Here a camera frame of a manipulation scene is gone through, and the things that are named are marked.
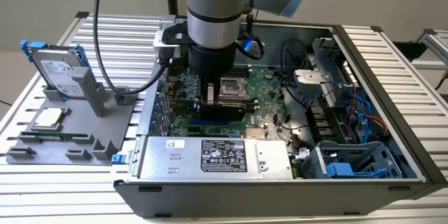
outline green circuit board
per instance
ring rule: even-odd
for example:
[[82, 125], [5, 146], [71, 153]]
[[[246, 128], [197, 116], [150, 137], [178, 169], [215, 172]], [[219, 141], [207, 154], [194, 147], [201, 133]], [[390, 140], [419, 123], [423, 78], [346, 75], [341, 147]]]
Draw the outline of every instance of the green circuit board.
[[[274, 70], [267, 68], [251, 68], [250, 76], [245, 78], [245, 91], [250, 98], [258, 100], [259, 108], [254, 113], [246, 113], [241, 121], [229, 122], [227, 125], [189, 124], [189, 120], [199, 120], [199, 116], [189, 112], [187, 104], [193, 96], [189, 91], [185, 91], [185, 98], [170, 101], [170, 136], [246, 137], [246, 129], [263, 129], [265, 139], [267, 140], [277, 140], [277, 135], [289, 138], [290, 133], [282, 130], [277, 132], [277, 125], [273, 124], [273, 115], [277, 114], [279, 120], [286, 113], [283, 100], [278, 99], [281, 94], [279, 80], [278, 77], [273, 76], [273, 72]], [[270, 80], [263, 76], [266, 73], [271, 75]], [[183, 88], [195, 87], [197, 75], [186, 70], [178, 75], [178, 80], [182, 82]]]

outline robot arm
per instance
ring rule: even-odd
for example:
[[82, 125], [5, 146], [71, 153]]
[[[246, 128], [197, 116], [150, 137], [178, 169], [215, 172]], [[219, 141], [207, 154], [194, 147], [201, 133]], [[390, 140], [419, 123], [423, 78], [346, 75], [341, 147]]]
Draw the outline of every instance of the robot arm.
[[186, 0], [189, 66], [207, 79], [233, 67], [243, 6], [291, 17], [301, 0]]

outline capacitor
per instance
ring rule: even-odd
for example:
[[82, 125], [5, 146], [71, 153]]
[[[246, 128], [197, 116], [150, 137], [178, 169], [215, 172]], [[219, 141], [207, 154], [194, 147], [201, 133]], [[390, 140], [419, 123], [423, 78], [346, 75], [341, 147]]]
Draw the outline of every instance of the capacitor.
[[274, 98], [274, 94], [275, 94], [274, 90], [269, 90], [267, 91], [267, 95], [269, 95], [270, 99]]
[[278, 89], [278, 100], [283, 100], [285, 99], [285, 94], [282, 94], [282, 90]]
[[273, 122], [273, 125], [278, 125], [278, 116], [277, 116], [277, 114], [273, 115], [271, 122]]
[[285, 118], [283, 118], [282, 122], [283, 122], [283, 123], [287, 123], [289, 120], [290, 120], [290, 114], [287, 113], [287, 114], [285, 115]]
[[273, 76], [271, 76], [271, 74], [270, 73], [265, 73], [263, 74], [263, 78], [266, 79], [266, 80], [271, 80], [271, 78], [273, 78]]

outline motherboard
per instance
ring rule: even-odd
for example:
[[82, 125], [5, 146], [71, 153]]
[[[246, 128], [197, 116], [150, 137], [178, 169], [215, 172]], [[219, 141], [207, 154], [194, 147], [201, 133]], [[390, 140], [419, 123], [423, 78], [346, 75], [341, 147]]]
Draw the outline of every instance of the motherboard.
[[169, 135], [289, 139], [290, 132], [278, 127], [286, 108], [275, 72], [273, 68], [250, 67], [246, 75], [221, 77], [219, 98], [255, 99], [257, 106], [254, 112], [246, 113], [239, 121], [209, 121], [190, 111], [191, 102], [199, 98], [199, 77], [189, 68], [178, 69], [167, 77], [171, 109]]

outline metal bracket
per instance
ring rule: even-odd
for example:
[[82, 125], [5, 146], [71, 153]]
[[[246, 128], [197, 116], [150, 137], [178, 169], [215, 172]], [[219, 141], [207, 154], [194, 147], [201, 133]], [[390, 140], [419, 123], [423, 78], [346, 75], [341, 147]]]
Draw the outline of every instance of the metal bracket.
[[448, 48], [443, 43], [433, 35], [426, 35], [422, 43], [438, 57], [438, 59], [448, 65]]
[[162, 31], [161, 42], [166, 45], [193, 45], [195, 42], [187, 36], [186, 22], [167, 27]]
[[297, 81], [305, 84], [321, 84], [331, 82], [329, 73], [317, 72], [307, 69], [298, 69], [294, 71]]

